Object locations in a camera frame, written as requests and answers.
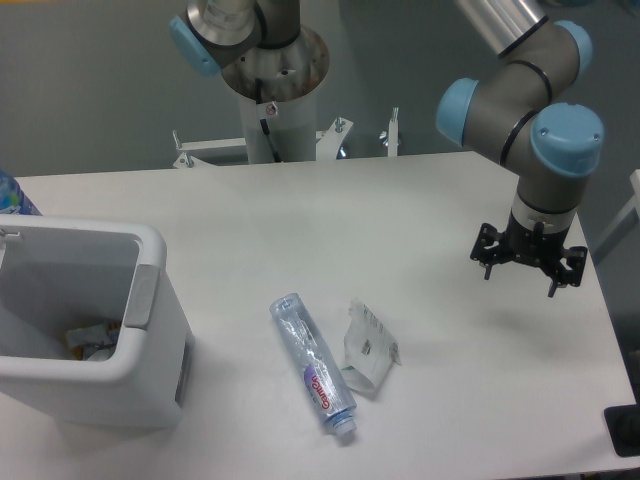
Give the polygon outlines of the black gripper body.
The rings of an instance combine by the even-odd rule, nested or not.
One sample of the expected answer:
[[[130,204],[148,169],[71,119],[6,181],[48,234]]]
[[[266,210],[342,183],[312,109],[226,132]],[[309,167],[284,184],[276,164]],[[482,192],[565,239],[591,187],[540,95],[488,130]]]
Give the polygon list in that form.
[[[530,222],[512,209],[501,239],[501,263],[515,262],[535,268],[559,268],[570,226],[549,231],[544,222]]]

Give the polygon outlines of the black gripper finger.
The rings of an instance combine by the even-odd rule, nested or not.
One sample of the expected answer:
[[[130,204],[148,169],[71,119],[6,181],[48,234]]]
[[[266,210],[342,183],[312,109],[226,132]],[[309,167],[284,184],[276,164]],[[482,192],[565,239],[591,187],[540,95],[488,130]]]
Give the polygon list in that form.
[[[547,296],[553,298],[558,289],[579,287],[588,260],[588,248],[575,246],[560,248],[543,257],[540,269],[551,279]]]
[[[499,232],[493,225],[483,223],[470,258],[484,269],[484,279],[489,280],[494,266],[511,261],[511,248],[507,242],[506,231]]]

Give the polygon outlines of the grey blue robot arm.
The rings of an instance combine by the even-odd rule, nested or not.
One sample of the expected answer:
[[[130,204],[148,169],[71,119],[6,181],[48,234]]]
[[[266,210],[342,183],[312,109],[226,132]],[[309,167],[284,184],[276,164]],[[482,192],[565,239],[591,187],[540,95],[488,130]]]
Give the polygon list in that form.
[[[573,22],[550,21],[534,1],[459,8],[502,66],[488,81],[452,83],[437,130],[518,177],[506,228],[483,224],[471,258],[486,271],[514,262],[541,270],[553,289],[577,287],[588,250],[565,240],[598,167],[604,126],[558,96],[589,66],[591,39]],[[221,76],[237,97],[252,164],[321,157],[315,96],[329,52],[300,13],[296,1],[191,1],[169,22],[186,62],[202,76]]]

